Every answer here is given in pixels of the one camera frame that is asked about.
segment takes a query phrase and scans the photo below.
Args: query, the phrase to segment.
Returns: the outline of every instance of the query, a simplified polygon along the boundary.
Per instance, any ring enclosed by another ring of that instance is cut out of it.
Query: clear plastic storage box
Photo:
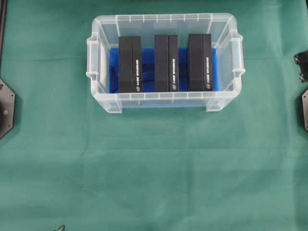
[[[154,36],[177,34],[179,47],[186,48],[189,34],[212,35],[216,49],[217,81],[212,92],[111,93],[110,50],[118,47],[119,36],[141,36],[142,48],[154,48]],[[94,19],[92,36],[87,40],[87,76],[91,93],[109,113],[139,107],[206,107],[220,111],[237,97],[242,88],[243,37],[236,19],[228,13],[105,15]]]

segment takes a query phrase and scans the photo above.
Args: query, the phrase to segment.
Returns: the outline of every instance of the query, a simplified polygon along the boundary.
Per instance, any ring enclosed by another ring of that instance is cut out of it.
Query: green tablecloth
[[[304,0],[9,0],[1,77],[16,92],[0,141],[1,230],[308,229],[308,133],[293,55]],[[86,38],[104,14],[232,13],[243,90],[223,111],[106,113]]]

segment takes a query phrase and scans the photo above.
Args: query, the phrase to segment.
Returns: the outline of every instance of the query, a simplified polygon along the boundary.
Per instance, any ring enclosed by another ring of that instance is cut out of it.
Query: blue liner
[[[142,89],[143,92],[155,92],[154,49],[142,49]],[[212,48],[213,90],[218,90],[216,50]],[[109,65],[111,93],[119,93],[119,49],[110,50]],[[179,48],[179,86],[180,91],[188,91],[187,49]]]

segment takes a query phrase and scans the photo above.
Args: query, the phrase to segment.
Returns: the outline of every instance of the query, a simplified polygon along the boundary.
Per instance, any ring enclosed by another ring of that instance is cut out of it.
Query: black box
[[[155,35],[155,91],[169,90],[168,36]]]
[[[202,35],[203,43],[203,90],[213,91],[212,38],[210,34]]]
[[[132,92],[132,72],[132,37],[119,37],[119,93]]]
[[[188,91],[203,91],[202,35],[188,36]]]
[[[168,36],[169,91],[179,91],[178,35]]]
[[[133,92],[142,92],[141,37],[132,37]]]

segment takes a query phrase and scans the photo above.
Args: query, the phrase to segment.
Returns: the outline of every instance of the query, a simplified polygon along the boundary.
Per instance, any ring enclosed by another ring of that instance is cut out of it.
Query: hexagonal metal plate
[[[0,139],[14,126],[15,94],[0,79]]]
[[[308,131],[308,90],[302,95],[305,129]]]

